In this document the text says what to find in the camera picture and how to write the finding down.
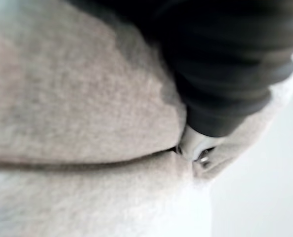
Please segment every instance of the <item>white wall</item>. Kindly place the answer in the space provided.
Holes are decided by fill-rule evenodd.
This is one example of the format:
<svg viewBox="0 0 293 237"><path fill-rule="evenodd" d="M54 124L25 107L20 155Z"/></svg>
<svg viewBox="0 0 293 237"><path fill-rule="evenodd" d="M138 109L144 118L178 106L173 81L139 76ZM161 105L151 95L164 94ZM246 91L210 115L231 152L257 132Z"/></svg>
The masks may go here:
<svg viewBox="0 0 293 237"><path fill-rule="evenodd" d="M212 188L213 237L293 237L293 99Z"/></svg>

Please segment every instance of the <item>beige sweatshirt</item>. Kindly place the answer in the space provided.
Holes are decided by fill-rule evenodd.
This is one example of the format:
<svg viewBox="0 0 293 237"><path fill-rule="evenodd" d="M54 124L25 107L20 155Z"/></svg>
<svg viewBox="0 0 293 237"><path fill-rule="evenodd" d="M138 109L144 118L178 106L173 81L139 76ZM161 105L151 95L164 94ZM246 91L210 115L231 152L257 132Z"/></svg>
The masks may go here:
<svg viewBox="0 0 293 237"><path fill-rule="evenodd" d="M273 100L209 156L174 152L186 111L155 45L114 13L0 0L0 237L208 237L209 184L266 130Z"/></svg>

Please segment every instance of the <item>black sleeve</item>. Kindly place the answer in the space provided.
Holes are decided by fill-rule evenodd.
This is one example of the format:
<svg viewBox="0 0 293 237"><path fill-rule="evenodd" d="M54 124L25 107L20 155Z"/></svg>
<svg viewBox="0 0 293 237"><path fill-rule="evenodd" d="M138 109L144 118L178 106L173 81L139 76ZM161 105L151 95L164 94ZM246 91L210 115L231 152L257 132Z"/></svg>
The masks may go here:
<svg viewBox="0 0 293 237"><path fill-rule="evenodd" d="M293 72L293 0L103 2L160 41L201 134L232 133Z"/></svg>

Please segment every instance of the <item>ribbed cuff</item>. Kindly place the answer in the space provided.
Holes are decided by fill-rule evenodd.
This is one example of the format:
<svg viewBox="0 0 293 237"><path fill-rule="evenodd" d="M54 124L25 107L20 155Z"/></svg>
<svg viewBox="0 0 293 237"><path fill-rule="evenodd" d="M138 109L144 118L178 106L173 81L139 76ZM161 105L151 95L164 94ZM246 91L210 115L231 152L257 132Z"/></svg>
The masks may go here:
<svg viewBox="0 0 293 237"><path fill-rule="evenodd" d="M195 110L188 109L187 123L208 137L225 137L231 134L246 117L215 117Z"/></svg>

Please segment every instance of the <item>white background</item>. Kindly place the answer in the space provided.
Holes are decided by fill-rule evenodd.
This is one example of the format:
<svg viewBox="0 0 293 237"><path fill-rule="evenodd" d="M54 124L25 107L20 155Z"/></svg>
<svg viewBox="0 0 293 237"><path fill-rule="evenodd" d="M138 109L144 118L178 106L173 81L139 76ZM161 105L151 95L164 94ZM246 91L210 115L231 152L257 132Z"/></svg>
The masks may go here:
<svg viewBox="0 0 293 237"><path fill-rule="evenodd" d="M293 99L212 187L213 237L293 237Z"/></svg>

